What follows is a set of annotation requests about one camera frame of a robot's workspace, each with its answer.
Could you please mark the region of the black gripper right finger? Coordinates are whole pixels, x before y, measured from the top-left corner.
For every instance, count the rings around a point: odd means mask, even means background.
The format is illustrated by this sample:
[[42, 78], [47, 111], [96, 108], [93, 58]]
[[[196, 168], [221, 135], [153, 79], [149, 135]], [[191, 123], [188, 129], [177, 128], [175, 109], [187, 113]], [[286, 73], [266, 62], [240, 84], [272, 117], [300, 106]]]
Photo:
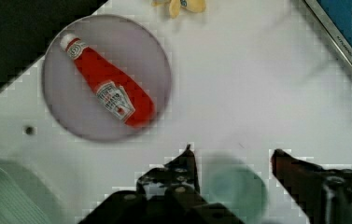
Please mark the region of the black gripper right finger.
[[325, 169], [277, 149], [272, 172], [310, 224], [352, 224], [352, 169]]

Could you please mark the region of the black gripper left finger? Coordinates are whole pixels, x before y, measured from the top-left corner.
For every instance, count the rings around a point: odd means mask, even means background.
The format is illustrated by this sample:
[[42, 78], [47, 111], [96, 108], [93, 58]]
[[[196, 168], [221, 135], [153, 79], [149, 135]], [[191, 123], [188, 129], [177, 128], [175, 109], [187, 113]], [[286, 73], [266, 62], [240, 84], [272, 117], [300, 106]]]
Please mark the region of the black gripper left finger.
[[163, 167], [155, 167], [140, 176], [136, 181], [136, 191], [150, 200], [155, 196], [163, 196], [173, 186], [188, 186], [199, 192], [200, 185], [197, 164], [191, 144], [184, 151], [167, 162]]

